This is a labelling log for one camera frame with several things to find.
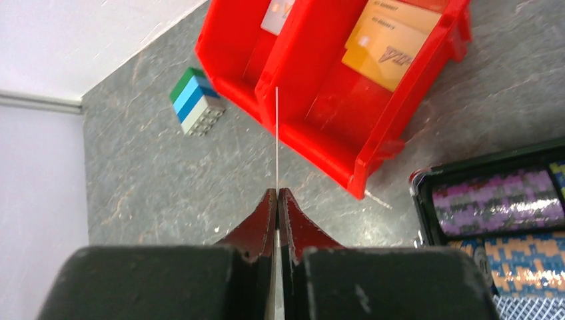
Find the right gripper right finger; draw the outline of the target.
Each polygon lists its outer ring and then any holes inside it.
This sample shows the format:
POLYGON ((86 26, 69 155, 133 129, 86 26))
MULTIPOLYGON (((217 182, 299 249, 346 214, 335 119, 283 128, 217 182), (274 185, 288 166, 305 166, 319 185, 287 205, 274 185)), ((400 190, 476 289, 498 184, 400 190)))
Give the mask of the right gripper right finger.
POLYGON ((287 319, 497 319, 482 274, 449 247, 344 247, 279 191, 287 319))

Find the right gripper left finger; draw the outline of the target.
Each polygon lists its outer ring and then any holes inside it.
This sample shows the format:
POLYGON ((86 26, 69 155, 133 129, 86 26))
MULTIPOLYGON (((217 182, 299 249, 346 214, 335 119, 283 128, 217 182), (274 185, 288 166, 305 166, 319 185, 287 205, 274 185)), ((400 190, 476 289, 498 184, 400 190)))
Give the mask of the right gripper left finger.
POLYGON ((61 268, 40 319, 273 319, 277 192, 211 245, 88 246, 61 268))

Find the orange credit card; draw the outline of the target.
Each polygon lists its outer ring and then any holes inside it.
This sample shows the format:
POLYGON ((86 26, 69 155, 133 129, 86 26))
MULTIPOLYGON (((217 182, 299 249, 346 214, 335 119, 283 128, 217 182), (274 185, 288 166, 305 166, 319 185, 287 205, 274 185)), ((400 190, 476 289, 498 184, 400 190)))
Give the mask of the orange credit card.
MULTIPOLYGON (((276 203, 278 203, 279 196, 279 86, 275 87, 275 196, 276 203)), ((281 241, 279 230, 279 216, 278 211, 275 210, 275 242, 273 246, 274 265, 272 273, 272 283, 270 292, 270 306, 272 308, 273 319, 284 319, 284 295, 283 295, 283 278, 282 278, 282 262, 281 262, 281 241)))
POLYGON ((448 1, 368 1, 345 43, 341 62, 394 91, 448 1))

